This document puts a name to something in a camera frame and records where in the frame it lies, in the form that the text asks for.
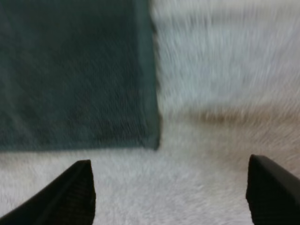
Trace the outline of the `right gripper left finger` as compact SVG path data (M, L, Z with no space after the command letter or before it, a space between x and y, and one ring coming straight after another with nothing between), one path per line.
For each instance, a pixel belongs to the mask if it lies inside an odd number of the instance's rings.
M71 165L36 195L0 219L2 225L91 225L96 192L90 160Z

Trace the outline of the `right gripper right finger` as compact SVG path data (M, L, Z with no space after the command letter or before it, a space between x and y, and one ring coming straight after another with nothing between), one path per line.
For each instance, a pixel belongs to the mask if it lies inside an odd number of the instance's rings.
M300 223L300 179L266 156L249 158L246 200L255 225Z

